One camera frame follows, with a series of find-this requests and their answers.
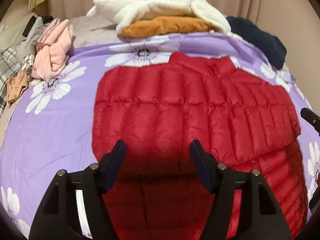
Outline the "red puffer down jacket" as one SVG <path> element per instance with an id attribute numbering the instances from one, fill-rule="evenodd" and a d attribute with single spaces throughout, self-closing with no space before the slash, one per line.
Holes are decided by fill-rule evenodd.
<path id="1" fill-rule="evenodd" d="M 308 200 L 296 109 L 280 86 L 236 68 L 228 57 L 173 53 L 168 63 L 116 67 L 99 82 L 92 148 L 97 159 L 125 141 L 127 153 L 104 201 L 120 239 L 198 239 L 213 196 L 189 148 L 232 169 L 259 170 L 292 237 Z"/>

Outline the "navy blue fleece garment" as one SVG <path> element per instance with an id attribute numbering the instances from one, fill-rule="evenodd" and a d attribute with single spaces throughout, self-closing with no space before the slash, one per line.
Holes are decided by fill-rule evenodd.
<path id="1" fill-rule="evenodd" d="M 287 49 L 279 38 L 262 31 L 245 18 L 227 16 L 226 19 L 233 33 L 259 48 L 266 55 L 269 63 L 277 70 L 283 68 Z"/>

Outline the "purple floral bed cover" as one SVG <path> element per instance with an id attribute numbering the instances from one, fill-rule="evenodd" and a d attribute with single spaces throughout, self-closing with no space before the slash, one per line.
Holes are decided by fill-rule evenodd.
<path id="1" fill-rule="evenodd" d="M 173 53 L 205 59 L 228 57 L 236 68 L 283 87 L 300 125 L 297 140 L 308 204 L 319 186 L 319 134 L 300 117 L 309 103 L 288 72 L 277 72 L 254 45 L 222 34 L 154 36 L 76 48 L 57 77 L 30 87 L 15 108 L 1 148 L 1 203 L 27 236 L 40 201 L 60 169 L 79 171 L 99 161 L 92 131 L 97 88 L 116 67 L 168 63 Z M 310 217 L 308 207 L 306 222 Z"/>

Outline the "small tan cloth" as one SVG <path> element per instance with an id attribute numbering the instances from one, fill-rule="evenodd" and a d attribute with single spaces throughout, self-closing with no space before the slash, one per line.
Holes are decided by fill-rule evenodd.
<path id="1" fill-rule="evenodd" d="M 7 81 L 7 92 L 5 101 L 7 107 L 11 107 L 28 88 L 28 75 L 24 71 L 19 71 L 16 76 L 10 76 Z"/>

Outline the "grey plaid cloth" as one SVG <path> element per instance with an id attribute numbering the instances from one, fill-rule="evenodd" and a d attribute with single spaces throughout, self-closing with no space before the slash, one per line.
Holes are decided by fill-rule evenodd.
<path id="1" fill-rule="evenodd" d="M 1 50 L 1 112 L 7 107 L 5 95 L 8 78 L 16 76 L 21 70 L 27 73 L 28 82 L 31 81 L 31 69 L 36 55 L 36 43 L 43 31 L 43 20 L 41 17 L 37 17 L 27 37 L 17 44 Z"/>

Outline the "pink folded garment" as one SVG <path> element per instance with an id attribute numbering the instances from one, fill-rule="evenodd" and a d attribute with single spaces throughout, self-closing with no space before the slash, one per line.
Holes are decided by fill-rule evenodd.
<path id="1" fill-rule="evenodd" d="M 49 80 L 58 76 L 69 59 L 73 25 L 69 20 L 54 19 L 36 43 L 36 55 L 31 71 L 35 79 Z"/>

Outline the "orange folded garment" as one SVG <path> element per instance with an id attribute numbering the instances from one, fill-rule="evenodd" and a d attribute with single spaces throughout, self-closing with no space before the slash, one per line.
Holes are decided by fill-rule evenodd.
<path id="1" fill-rule="evenodd" d="M 200 33 L 218 31 L 211 23 L 195 17 L 159 16 L 152 20 L 140 20 L 123 28 L 123 37 L 148 37 L 153 35 L 165 35 L 172 33 Z"/>

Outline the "white fleece blanket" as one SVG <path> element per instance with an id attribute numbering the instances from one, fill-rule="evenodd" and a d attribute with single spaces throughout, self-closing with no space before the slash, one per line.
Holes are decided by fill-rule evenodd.
<path id="1" fill-rule="evenodd" d="M 227 34 L 231 26 L 225 16 L 206 0 L 93 0 L 86 16 L 101 16 L 116 24 L 116 32 L 140 20 L 158 16 L 187 16 L 211 23 L 218 32 Z"/>

